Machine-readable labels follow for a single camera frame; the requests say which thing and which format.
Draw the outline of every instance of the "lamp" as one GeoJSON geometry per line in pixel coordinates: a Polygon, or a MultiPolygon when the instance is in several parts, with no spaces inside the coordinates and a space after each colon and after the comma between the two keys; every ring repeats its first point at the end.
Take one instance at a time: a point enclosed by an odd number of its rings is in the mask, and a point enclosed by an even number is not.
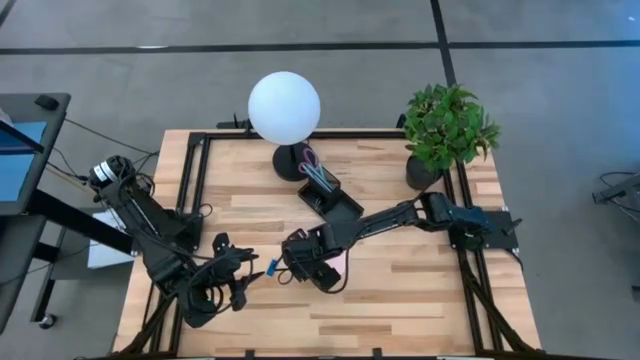
{"type": "Polygon", "coordinates": [[[249,95],[251,125],[265,140],[280,145],[273,168],[282,179],[300,181],[302,143],[320,120],[320,98],[311,83],[298,74],[280,71],[262,78],[249,95]]]}

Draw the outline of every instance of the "wooden tabletop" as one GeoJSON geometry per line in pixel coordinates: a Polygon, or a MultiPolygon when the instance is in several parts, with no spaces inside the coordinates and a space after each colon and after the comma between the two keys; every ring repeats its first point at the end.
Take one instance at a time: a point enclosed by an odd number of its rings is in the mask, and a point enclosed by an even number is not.
{"type": "MultiPolygon", "coordinates": [[[[174,208],[188,130],[165,133],[155,174],[155,198],[174,208]]],[[[346,193],[373,214],[410,199],[416,191],[404,180],[405,140],[311,140],[324,166],[346,193]]],[[[263,140],[214,140],[209,154],[203,203],[213,207],[205,219],[198,254],[212,256],[215,234],[226,231],[238,247],[252,247],[260,258],[256,271],[280,256],[280,243],[298,228],[323,220],[297,196],[300,183],[274,173],[275,150],[263,140]]],[[[194,158],[191,204],[199,159],[194,158]]],[[[504,206],[490,156],[467,165],[473,201],[487,209],[504,206]]],[[[452,170],[458,203],[457,173],[452,170]]],[[[429,189],[444,192],[442,181],[429,189]]],[[[494,301],[511,326],[530,345],[539,346],[520,266],[506,252],[485,251],[494,301]]],[[[246,274],[248,266],[240,273],[246,274]]],[[[114,350],[140,330],[151,282],[137,258],[125,299],[114,350]]],[[[350,278],[340,294],[327,295],[309,282],[279,285],[262,277],[249,287],[248,304],[227,311],[199,329],[183,324],[180,356],[257,356],[472,354],[473,346],[456,253],[446,232],[399,228],[367,238],[351,250],[350,278]]],[[[486,315],[479,305],[486,348],[491,348],[486,315]]],[[[167,315],[160,349],[167,349],[173,314],[167,315]]]]}

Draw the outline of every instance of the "table leg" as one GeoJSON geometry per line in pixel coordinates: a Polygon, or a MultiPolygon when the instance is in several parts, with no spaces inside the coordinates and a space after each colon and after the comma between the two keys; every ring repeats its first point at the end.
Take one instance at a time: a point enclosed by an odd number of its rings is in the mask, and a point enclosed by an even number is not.
{"type": "Polygon", "coordinates": [[[112,247],[125,254],[131,253],[133,239],[131,236],[94,219],[73,206],[55,197],[36,190],[31,195],[29,211],[47,217],[67,229],[74,230],[99,243],[112,247]]]}

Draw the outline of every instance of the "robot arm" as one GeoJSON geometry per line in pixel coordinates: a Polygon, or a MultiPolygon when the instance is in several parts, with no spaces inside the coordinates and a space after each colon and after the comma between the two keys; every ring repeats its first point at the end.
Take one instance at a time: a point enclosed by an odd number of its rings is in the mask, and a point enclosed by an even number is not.
{"type": "Polygon", "coordinates": [[[185,321],[197,328],[219,311],[221,299],[214,302],[213,289],[228,286],[231,308],[246,304],[244,291],[263,273],[235,279],[242,262],[253,261],[253,249],[239,249],[230,244],[226,233],[213,242],[214,257],[197,265],[191,253],[197,249],[202,217],[183,216],[163,209],[141,186],[136,171],[126,158],[113,156],[91,169],[89,185],[96,191],[94,201],[106,202],[125,225],[125,230],[142,252],[147,274],[166,298],[177,297],[185,321]]]}
{"type": "Polygon", "coordinates": [[[311,279],[327,292],[340,280],[340,274],[326,260],[349,250],[361,239],[400,226],[415,226],[428,232],[455,227],[467,236],[490,231],[482,209],[457,207],[444,194],[430,192],[355,222],[325,223],[307,232],[298,229],[282,243],[282,260],[298,281],[311,279]],[[421,208],[415,207],[417,201],[421,208]]]}

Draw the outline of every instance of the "small black box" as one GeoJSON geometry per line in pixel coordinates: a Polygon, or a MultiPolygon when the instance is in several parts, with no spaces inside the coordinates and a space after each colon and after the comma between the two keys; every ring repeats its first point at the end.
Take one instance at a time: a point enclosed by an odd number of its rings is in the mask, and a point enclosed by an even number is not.
{"type": "Polygon", "coordinates": [[[340,188],[340,181],[327,169],[323,168],[327,182],[332,185],[331,191],[309,178],[299,191],[298,196],[327,222],[358,220],[364,211],[362,206],[340,188]]]}

